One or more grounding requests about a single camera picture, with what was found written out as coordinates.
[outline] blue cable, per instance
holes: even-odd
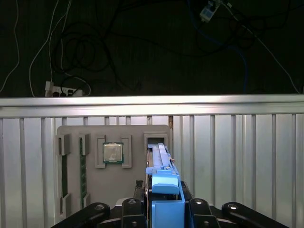
[[[211,41],[212,43],[215,43],[216,45],[223,46],[223,45],[224,45],[223,43],[221,43],[221,42],[217,41],[216,39],[214,39],[214,38],[212,38],[212,37],[206,35],[205,33],[203,33],[203,32],[199,29],[199,27],[195,24],[195,19],[194,19],[194,16],[193,16],[192,12],[191,12],[191,9],[190,9],[190,0],[187,0],[187,1],[188,1],[188,6],[189,6],[189,14],[190,14],[190,17],[191,17],[191,22],[192,22],[194,28],[195,28],[203,37],[205,37],[207,40]],[[243,62],[244,62],[244,67],[245,67],[245,78],[244,78],[243,92],[246,93],[246,86],[247,86],[247,80],[248,80],[248,65],[247,65],[247,61],[246,61],[246,59],[245,59],[245,56],[244,56],[243,52],[241,52],[241,51],[240,51],[237,47],[235,47],[235,46],[228,46],[227,48],[229,48],[229,49],[231,49],[231,50],[237,52],[237,53],[241,56],[241,58],[242,58],[242,60],[243,60]]]

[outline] electrical outlet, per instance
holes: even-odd
[[[62,87],[62,91],[61,91],[60,86],[54,86],[53,82],[47,81],[45,91],[46,91],[45,97],[71,96],[71,94],[74,93],[76,91],[76,89]],[[78,89],[76,91],[76,93],[73,94],[73,96],[76,96],[76,97],[83,96],[83,91],[81,89]]]

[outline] power strip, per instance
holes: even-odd
[[[208,5],[204,7],[204,9],[199,14],[200,18],[204,22],[209,22],[215,12],[218,10],[219,6],[221,5],[220,0],[212,0],[208,1]]]
[[[74,88],[67,88],[62,87],[62,91],[60,86],[54,86],[53,82],[46,81],[46,88],[45,88],[45,97],[58,97],[58,96],[71,96],[72,93],[76,91]],[[73,94],[75,97],[83,96],[83,91],[78,89],[76,93]]]

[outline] blue plastic part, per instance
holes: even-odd
[[[154,170],[152,174],[152,192],[179,194],[178,179],[172,170]]]
[[[152,193],[178,194],[178,178],[171,164],[171,155],[167,153],[162,143],[149,145],[153,153],[153,168],[146,169],[146,173],[152,175]]]
[[[185,197],[179,180],[180,194],[178,200],[152,201],[152,228],[184,228],[185,227]]]
[[[151,205],[152,228],[184,228],[185,197],[181,187],[180,175],[171,155],[162,143],[148,145],[153,153],[153,167],[146,169],[152,175],[152,193],[176,194],[177,200],[154,200]]]

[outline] black cable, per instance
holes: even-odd
[[[108,28],[105,31],[104,39],[106,39],[108,37],[108,35],[109,35],[109,33],[110,33],[110,31],[111,31],[111,29],[113,27],[113,24],[114,24],[114,22],[115,22],[115,20],[116,20],[116,18],[118,16],[119,9],[123,5],[123,3],[124,3],[124,0],[118,0],[117,8],[116,8],[116,10],[114,12],[114,15],[113,15],[113,17],[112,17],[112,19],[110,21],[110,24],[109,24]]]
[[[150,44],[153,44],[153,45],[156,45],[168,52],[171,52],[173,54],[176,54],[176,55],[179,55],[179,56],[186,56],[186,57],[195,57],[195,58],[200,58],[200,57],[203,57],[203,55],[192,55],[192,54],[184,54],[184,53],[181,53],[181,52],[178,52],[178,51],[175,51],[175,50],[172,50],[168,47],[165,47],[155,41],[152,41],[152,40],[149,40],[149,39],[146,39],[146,38],[141,38],[141,37],[136,37],[136,36],[131,36],[131,35],[125,35],[125,34],[120,34],[120,33],[117,33],[117,32],[113,32],[111,31],[110,32],[112,35],[115,35],[115,36],[118,36],[118,37],[125,37],[125,38],[132,38],[132,39],[138,39],[138,40],[142,40],[142,41],[145,41],[147,43],[150,43]]]
[[[236,13],[233,16],[236,16],[238,18],[240,17],[239,21],[235,20],[233,16],[231,16],[230,18],[229,17],[213,17],[212,18],[213,21],[216,19],[229,20],[230,36],[223,42],[224,45],[222,45],[221,47],[219,47],[218,49],[216,49],[212,52],[209,52],[208,54],[206,54],[206,56],[210,55],[210,54],[214,54],[219,51],[222,51],[231,45],[237,45],[241,49],[251,48],[254,45],[256,39],[259,37],[262,37],[267,31],[272,30],[272,29],[283,28],[288,20],[289,12],[296,10],[300,7],[303,7],[304,4],[301,4],[294,8],[290,8],[290,6],[291,6],[291,0],[288,1],[287,11],[285,11],[285,12],[281,12],[281,13],[277,13],[277,14],[269,15],[269,16],[250,16],[250,17],[245,16],[238,9],[232,7],[232,9],[234,11],[236,11]],[[269,26],[268,25],[266,19],[274,18],[274,17],[280,16],[280,15],[285,15],[285,20],[281,25],[279,25],[279,26]],[[261,27],[257,27],[256,25],[254,25],[254,23],[257,23],[257,22],[259,22],[261,24]],[[248,32],[248,30],[246,28],[244,28],[243,26],[250,29],[252,31],[252,33]],[[207,51],[202,49],[198,43],[198,31],[196,32],[195,39],[196,39],[198,48],[201,51],[203,51],[204,53],[206,53]]]
[[[89,29],[90,33],[81,32],[82,29]],[[60,74],[70,72],[76,68],[85,69],[90,72],[105,70],[108,63],[104,63],[100,68],[95,67],[96,65],[100,65],[100,62],[97,62],[95,58],[95,53],[98,49],[100,52],[103,52],[105,47],[105,43],[100,36],[99,31],[89,23],[74,22],[69,24],[62,32],[53,49],[51,58],[52,68]],[[68,62],[68,66],[63,68],[61,68],[61,40],[64,42],[64,57],[66,62]]]
[[[93,80],[84,82],[70,96],[73,96],[79,89],[83,89],[84,86],[90,85],[88,82],[90,82],[90,84],[94,83],[94,85],[96,85],[96,83],[102,83],[103,85],[107,84],[106,87],[109,89],[109,93],[111,93],[114,90],[114,86],[113,86],[112,82],[109,82],[109,81],[104,80],[104,79],[93,79]],[[94,89],[92,87],[91,87],[91,95],[94,95]]]

